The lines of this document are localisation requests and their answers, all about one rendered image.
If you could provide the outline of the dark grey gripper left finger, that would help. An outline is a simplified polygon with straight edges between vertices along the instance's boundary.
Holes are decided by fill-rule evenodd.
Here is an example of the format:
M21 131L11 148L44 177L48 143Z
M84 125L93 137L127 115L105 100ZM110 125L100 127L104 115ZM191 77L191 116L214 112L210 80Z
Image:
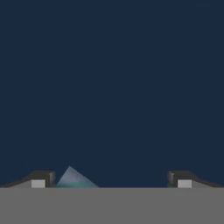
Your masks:
M55 187L54 171L33 171L29 175L1 185L1 188L51 188Z

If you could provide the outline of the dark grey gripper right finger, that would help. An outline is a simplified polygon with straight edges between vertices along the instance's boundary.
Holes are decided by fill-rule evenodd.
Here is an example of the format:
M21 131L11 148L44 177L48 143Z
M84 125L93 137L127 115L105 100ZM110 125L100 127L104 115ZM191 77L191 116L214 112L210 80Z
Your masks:
M167 179L168 186L172 188L224 188L224 185L201 179L191 171L169 171Z

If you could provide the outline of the dark blue drawer front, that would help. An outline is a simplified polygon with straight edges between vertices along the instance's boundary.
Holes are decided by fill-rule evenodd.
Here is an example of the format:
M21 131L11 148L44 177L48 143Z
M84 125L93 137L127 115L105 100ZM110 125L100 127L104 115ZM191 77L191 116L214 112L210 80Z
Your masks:
M0 0L0 185L224 185L224 0Z

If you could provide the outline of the pale blue-green worktop corner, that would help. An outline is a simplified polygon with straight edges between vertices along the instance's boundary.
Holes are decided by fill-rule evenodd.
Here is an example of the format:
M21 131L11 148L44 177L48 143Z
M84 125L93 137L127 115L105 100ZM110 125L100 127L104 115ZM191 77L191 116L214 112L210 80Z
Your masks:
M81 173L76 171L72 166L68 166L66 171L63 173L56 187L64 188L89 188L96 187L92 181L87 177L83 176Z

